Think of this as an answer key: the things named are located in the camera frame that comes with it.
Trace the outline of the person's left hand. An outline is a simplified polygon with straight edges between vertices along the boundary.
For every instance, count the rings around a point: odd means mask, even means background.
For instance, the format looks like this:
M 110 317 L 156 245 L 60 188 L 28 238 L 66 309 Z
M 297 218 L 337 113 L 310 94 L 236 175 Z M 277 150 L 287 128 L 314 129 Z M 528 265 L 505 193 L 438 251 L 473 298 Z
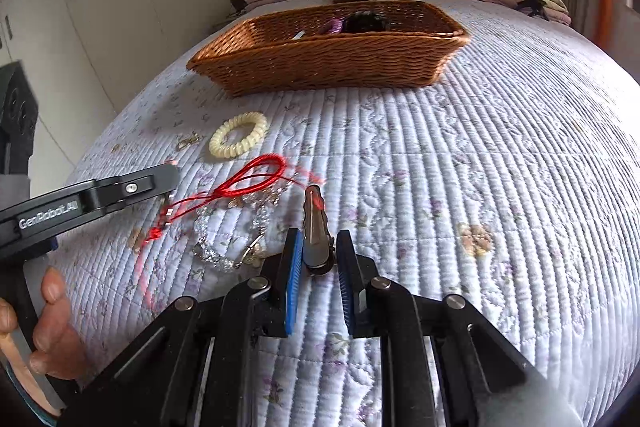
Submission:
M 25 363 L 16 351 L 10 332 L 17 329 L 17 316 L 6 300 L 1 300 L 1 350 L 25 389 L 35 390 L 35 374 L 80 381 L 89 375 L 90 364 L 82 341 L 70 324 L 70 299 L 66 296 L 63 275 L 49 267 L 41 282 L 46 304 L 34 329 L 36 351 Z

